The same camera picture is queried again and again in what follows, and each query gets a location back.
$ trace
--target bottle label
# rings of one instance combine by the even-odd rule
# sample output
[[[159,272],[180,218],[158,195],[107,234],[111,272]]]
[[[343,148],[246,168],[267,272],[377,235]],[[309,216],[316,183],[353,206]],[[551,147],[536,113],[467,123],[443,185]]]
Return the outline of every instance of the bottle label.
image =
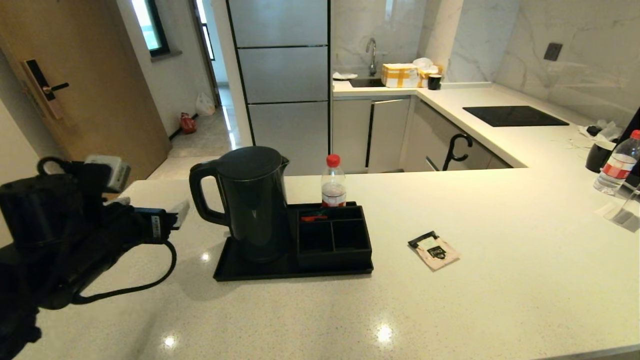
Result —
[[[347,193],[343,193],[338,196],[329,196],[325,193],[322,194],[322,206],[326,208],[336,208],[338,206],[345,206],[347,203]]]
[[[636,163],[625,163],[624,161],[614,159],[613,156],[611,156],[607,161],[607,164],[602,168],[602,172],[616,179],[626,179],[635,164]]]

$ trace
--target induction cooktop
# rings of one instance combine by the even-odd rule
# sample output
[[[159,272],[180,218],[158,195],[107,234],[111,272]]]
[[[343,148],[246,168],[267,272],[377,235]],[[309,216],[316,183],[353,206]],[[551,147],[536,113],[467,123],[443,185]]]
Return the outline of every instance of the induction cooktop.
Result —
[[[482,106],[463,109],[493,127],[569,125],[530,106]]]

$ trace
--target black mug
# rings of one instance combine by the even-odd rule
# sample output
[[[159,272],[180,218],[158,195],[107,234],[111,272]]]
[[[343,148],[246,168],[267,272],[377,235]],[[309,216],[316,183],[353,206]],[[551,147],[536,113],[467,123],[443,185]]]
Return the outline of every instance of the black mug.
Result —
[[[608,141],[597,141],[594,143],[589,151],[589,155],[587,155],[586,168],[593,172],[600,172],[600,169],[607,163],[615,147],[615,143]]]
[[[441,80],[442,75],[431,74],[429,75],[429,79],[427,79],[427,87],[429,88],[429,90],[439,90]]]

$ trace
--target tiled floor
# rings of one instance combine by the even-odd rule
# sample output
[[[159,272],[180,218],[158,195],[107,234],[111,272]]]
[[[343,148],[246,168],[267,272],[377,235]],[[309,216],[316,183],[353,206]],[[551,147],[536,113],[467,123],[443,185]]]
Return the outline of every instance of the tiled floor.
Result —
[[[197,131],[178,134],[171,141],[168,159],[148,179],[187,179],[197,163],[217,159],[238,148],[240,139],[236,112],[228,88],[220,88],[222,107],[213,115],[196,118]]]

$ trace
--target black kettle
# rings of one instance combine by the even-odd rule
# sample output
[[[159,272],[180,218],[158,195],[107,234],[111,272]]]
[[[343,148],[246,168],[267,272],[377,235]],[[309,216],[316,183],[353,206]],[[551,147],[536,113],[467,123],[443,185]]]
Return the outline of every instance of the black kettle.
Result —
[[[189,185],[198,214],[228,226],[241,255],[254,263],[279,258],[292,243],[283,177],[288,164],[270,147],[251,146],[191,168]],[[218,181],[224,213],[210,209],[204,199],[202,178],[207,176]]]

